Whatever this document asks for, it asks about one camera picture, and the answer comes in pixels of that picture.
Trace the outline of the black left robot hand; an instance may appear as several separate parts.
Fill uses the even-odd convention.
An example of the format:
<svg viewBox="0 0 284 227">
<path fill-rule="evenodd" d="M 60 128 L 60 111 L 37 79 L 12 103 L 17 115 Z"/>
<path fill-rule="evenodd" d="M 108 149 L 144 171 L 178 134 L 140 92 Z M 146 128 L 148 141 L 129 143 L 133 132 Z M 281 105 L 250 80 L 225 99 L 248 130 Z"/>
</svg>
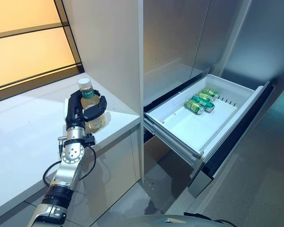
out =
<svg viewBox="0 0 284 227">
<path fill-rule="evenodd" d="M 67 115 L 65 117 L 66 130 L 72 127 L 85 128 L 86 122 L 91 122 L 104 114 L 107 108 L 107 100 L 105 96 L 100 96 L 100 101 L 97 105 L 83 110 L 82 93 L 80 90 L 72 93 L 68 99 Z"/>
</svg>

